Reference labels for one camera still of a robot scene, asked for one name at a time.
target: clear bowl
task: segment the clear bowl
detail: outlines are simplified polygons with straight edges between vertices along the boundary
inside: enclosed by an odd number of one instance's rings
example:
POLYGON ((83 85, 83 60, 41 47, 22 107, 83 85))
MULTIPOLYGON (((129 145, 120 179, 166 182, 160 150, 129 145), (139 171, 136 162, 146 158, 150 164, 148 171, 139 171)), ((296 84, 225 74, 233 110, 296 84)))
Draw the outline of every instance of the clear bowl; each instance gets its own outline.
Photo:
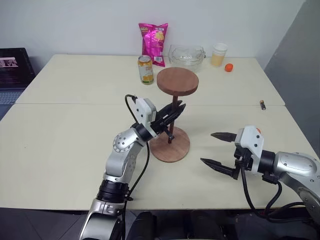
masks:
POLYGON ((196 72, 206 57, 206 53, 202 46, 171 45, 168 57, 172 67, 196 72))

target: white table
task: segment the white table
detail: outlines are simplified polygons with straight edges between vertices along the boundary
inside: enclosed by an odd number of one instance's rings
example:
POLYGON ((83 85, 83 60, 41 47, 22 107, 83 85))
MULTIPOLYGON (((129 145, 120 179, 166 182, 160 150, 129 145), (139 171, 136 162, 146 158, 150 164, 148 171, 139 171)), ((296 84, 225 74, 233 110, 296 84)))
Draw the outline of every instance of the white table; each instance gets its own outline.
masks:
MULTIPOLYGON (((137 56, 54 55, 16 103, 18 104, 120 104, 125 94, 167 104, 170 95, 156 82, 140 82, 137 56)), ((199 86, 181 97, 190 105, 285 105, 255 58, 226 58, 222 67, 206 58, 197 72, 199 86), (232 72, 224 65, 232 63, 232 72)), ((154 76, 163 67, 153 66, 154 76)))
MULTIPOLYGON (((126 106, 97 104, 16 104, 0 121, 0 207, 87 210, 98 192, 114 136, 133 123, 126 106)), ((212 158, 232 167, 233 143, 210 136, 247 124, 261 129, 264 149, 316 156, 284 106, 188 105, 176 121, 190 138, 190 151, 175 163, 153 156, 129 209, 247 209, 241 177, 234 180, 203 164, 212 158)), ((132 182, 145 164, 137 159, 132 182)), ((264 208, 276 186, 247 174, 257 208, 264 208)), ((290 188, 275 207, 298 201, 290 188)))

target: laptop keyboard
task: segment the laptop keyboard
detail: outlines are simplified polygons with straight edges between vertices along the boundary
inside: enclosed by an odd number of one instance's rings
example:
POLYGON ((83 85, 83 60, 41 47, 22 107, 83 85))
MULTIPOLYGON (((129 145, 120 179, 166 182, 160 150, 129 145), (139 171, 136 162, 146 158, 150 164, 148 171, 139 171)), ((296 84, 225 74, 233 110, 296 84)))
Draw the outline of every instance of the laptop keyboard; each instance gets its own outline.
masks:
POLYGON ((22 91, 3 91, 0 92, 0 104, 15 104, 22 91))

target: laptop screen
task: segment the laptop screen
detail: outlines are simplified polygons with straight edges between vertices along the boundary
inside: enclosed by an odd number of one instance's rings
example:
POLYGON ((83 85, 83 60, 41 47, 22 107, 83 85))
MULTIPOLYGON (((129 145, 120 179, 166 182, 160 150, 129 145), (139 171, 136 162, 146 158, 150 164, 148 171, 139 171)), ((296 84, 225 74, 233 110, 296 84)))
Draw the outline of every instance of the laptop screen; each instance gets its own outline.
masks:
POLYGON ((25 48, 0 48, 0 90, 26 88, 34 78, 25 48))

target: white wall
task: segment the white wall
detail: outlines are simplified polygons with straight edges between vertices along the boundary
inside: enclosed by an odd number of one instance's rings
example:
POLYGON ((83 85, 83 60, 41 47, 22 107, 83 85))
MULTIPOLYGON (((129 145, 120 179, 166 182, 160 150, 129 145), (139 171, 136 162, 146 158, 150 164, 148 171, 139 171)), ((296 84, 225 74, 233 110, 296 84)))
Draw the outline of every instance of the white wall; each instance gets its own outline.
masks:
POLYGON ((169 23, 170 44, 229 45, 264 68, 304 0, 0 0, 0 48, 25 47, 36 71, 55 53, 139 55, 138 23, 169 23))

